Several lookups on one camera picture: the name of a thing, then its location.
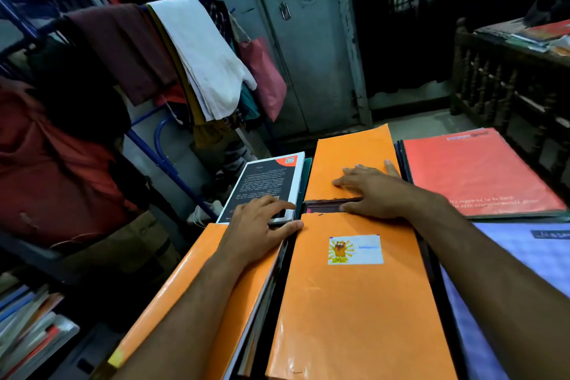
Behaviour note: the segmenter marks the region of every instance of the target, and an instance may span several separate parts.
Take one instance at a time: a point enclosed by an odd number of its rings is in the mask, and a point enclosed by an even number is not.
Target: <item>cartoon sticker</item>
[[[331,237],[329,264],[383,264],[380,235]]]

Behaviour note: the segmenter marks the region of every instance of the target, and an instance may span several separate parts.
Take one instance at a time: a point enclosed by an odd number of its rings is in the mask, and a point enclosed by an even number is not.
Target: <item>white sneaker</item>
[[[216,215],[219,215],[220,213],[222,213],[222,210],[224,209],[224,206],[222,206],[222,203],[220,203],[219,200],[214,200],[214,203],[208,203],[208,202],[204,202],[204,203],[206,203],[206,205],[210,209],[212,209],[212,211]],[[186,218],[186,222],[188,224],[197,225],[198,227],[202,227],[202,228],[206,228],[207,221],[210,221],[210,220],[211,220],[210,216],[206,212],[204,212],[200,206],[196,206],[196,209],[194,209],[194,212],[192,212],[188,216],[188,218]]]

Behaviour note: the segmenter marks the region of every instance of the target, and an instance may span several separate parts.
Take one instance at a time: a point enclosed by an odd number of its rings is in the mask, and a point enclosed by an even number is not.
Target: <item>blue metal rack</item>
[[[23,35],[24,39],[17,42],[16,44],[10,45],[4,51],[0,52],[0,62],[9,56],[11,53],[16,52],[25,48],[27,45],[38,42],[40,37],[53,32],[53,26],[48,24],[40,29],[35,28],[29,21],[25,18],[22,18],[18,15],[17,11],[14,9],[14,6],[7,0],[0,0],[0,10],[4,13],[5,17],[10,20],[17,28],[20,30]],[[4,73],[5,75],[10,75],[10,70],[7,69],[5,66],[0,65],[0,72]],[[142,139],[139,137],[132,127],[136,124],[139,124],[143,120],[147,119],[148,117],[152,116],[154,113],[158,111],[164,110],[165,106],[156,107],[153,110],[150,110],[148,113],[142,115],[141,117],[135,119],[131,123],[131,129],[126,133],[126,136],[132,140],[132,142],[145,153],[164,173],[168,175],[169,178],[172,179],[179,186],[181,190],[183,190],[197,205],[199,205],[204,212],[206,212],[212,220],[217,220],[217,215],[208,207],[206,203],[197,195],[192,188],[190,188],[186,182],[184,182],[180,176],[178,175],[178,171],[176,167],[168,157],[162,151],[162,147],[160,146],[160,134],[164,126],[174,121],[174,116],[172,113],[169,112],[169,115],[162,120],[156,127],[154,131],[154,150]]]

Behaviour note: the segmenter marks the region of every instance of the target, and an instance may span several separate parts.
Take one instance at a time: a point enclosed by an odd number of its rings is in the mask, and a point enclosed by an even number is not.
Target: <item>white cloth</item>
[[[206,9],[198,0],[159,0],[149,5],[176,47],[206,120],[231,115],[238,107],[242,82],[251,90],[257,83]]]

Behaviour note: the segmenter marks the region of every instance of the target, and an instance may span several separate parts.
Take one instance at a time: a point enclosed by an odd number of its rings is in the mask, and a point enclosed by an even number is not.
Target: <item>hand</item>
[[[447,200],[425,189],[404,182],[391,161],[386,160],[388,174],[375,168],[356,166],[343,168],[343,177],[333,180],[338,187],[358,192],[362,195],[359,202],[344,203],[340,211],[376,218],[410,219],[411,215],[429,209],[434,205],[443,205]]]
[[[303,228],[303,222],[299,220],[270,229],[267,225],[269,219],[283,209],[295,209],[295,204],[271,195],[240,204],[235,208],[217,252],[232,261],[241,262],[243,267],[259,260],[271,248]]]

